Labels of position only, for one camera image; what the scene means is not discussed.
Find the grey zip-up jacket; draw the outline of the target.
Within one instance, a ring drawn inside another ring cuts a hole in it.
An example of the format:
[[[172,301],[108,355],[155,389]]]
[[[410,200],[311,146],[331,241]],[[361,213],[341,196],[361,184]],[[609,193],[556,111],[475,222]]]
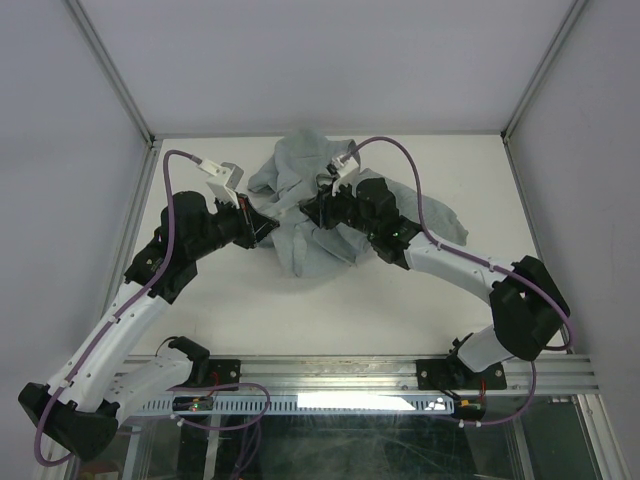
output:
[[[354,178],[336,186],[342,155],[361,161],[353,139],[330,140],[300,130],[278,140],[271,157],[253,174],[248,188],[266,196],[263,214],[279,227],[264,240],[290,275],[333,275],[356,264],[369,250],[388,263],[404,261],[402,248],[427,225],[437,236],[463,246],[468,232],[446,204],[358,167]]]

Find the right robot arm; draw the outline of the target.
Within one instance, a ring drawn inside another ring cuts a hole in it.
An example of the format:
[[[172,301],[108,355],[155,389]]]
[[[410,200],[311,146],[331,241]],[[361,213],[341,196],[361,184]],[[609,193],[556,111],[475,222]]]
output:
[[[491,326],[454,340],[435,376],[444,388],[469,387],[511,358],[534,361],[569,318],[566,301],[539,259],[499,262],[443,243],[400,213],[381,178],[355,189],[325,185],[300,209],[322,229],[345,225],[365,234],[383,261],[433,275],[489,306]]]

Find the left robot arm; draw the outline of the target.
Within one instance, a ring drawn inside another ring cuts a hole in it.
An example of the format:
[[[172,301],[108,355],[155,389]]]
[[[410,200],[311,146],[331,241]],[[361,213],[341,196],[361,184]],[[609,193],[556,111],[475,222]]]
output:
[[[196,277],[200,259],[229,244],[253,249],[279,226],[244,194],[215,205],[210,212],[198,192],[174,194],[81,347],[46,383],[30,382],[22,389],[18,401],[38,438],[48,436],[88,462],[155,395],[178,386],[212,385],[209,350],[184,336],[170,341],[169,353],[123,377],[116,374],[141,336]]]

